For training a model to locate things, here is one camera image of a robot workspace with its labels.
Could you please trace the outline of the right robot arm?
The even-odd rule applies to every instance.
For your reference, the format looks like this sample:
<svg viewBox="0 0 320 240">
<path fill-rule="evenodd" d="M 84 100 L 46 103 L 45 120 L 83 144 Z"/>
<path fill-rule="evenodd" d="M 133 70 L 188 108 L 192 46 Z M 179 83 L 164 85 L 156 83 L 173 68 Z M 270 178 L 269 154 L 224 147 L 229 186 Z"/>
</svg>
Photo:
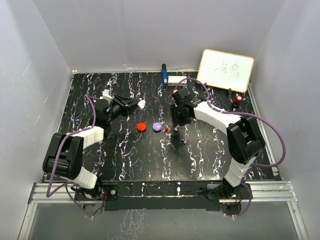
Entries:
<svg viewBox="0 0 320 240">
<path fill-rule="evenodd" d="M 174 90 L 172 97 L 174 104 L 170 106 L 170 113 L 175 128 L 188 125 L 192 119 L 196 119 L 226 135 L 231 163 L 222 183 L 212 192 L 221 197 L 235 198 L 241 192 L 245 175 L 266 146 L 256 119 L 227 114 L 220 108 L 214 109 L 208 100 L 192 97 L 184 87 Z"/>
</svg>

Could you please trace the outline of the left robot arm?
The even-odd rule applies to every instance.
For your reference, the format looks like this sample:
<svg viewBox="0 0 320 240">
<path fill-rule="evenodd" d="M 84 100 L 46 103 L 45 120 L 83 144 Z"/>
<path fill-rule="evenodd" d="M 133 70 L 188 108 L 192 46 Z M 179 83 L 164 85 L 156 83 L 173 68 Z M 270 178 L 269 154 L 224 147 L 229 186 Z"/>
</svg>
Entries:
<svg viewBox="0 0 320 240">
<path fill-rule="evenodd" d="M 72 190 L 93 200 L 103 195 L 103 186 L 98 176 L 83 166 L 83 151 L 107 136 L 111 123 L 119 116 L 128 117 L 136 108 L 145 107 L 145 100 L 104 93 L 100 98 L 84 96 L 91 105 L 93 117 L 89 126 L 70 133 L 56 132 L 50 141 L 42 169 L 50 175 L 46 196 L 51 197 L 54 177 L 72 184 Z"/>
</svg>

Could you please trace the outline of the white earbud charging case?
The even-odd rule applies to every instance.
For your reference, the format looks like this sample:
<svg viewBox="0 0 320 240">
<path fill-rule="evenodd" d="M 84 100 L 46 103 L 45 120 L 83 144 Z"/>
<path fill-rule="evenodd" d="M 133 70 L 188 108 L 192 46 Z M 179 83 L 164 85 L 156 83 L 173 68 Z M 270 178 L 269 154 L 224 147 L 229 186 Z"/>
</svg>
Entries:
<svg viewBox="0 0 320 240">
<path fill-rule="evenodd" d="M 141 99 L 137 105 L 140 110 L 143 110 L 145 108 L 146 101 L 144 99 Z"/>
</svg>

